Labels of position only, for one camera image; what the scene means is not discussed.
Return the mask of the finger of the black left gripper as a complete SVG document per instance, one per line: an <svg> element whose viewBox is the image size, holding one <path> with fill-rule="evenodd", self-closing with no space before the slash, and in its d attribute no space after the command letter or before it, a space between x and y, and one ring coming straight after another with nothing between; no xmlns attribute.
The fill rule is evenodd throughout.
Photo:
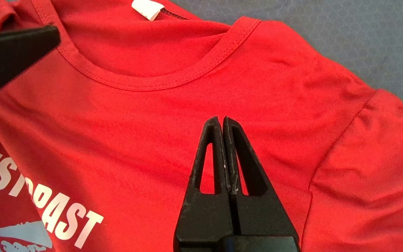
<svg viewBox="0 0 403 252"><path fill-rule="evenodd" d="M0 33L0 89L44 58L61 42L55 26Z"/></svg>

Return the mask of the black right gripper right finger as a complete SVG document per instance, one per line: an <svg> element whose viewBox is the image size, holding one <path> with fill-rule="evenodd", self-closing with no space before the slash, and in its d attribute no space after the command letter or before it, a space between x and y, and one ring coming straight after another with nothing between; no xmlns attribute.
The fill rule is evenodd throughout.
<svg viewBox="0 0 403 252"><path fill-rule="evenodd" d="M229 196L235 232L242 236L299 236L244 129L223 120Z"/></svg>

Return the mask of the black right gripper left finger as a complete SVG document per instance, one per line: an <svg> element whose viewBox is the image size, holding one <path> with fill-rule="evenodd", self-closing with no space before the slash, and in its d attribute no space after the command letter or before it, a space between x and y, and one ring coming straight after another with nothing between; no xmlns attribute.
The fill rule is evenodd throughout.
<svg viewBox="0 0 403 252"><path fill-rule="evenodd" d="M213 194L200 191L208 145L212 145ZM175 252L217 252L221 239L233 235L227 182L222 128L218 117L212 117L203 126L192 165L173 236Z"/></svg>

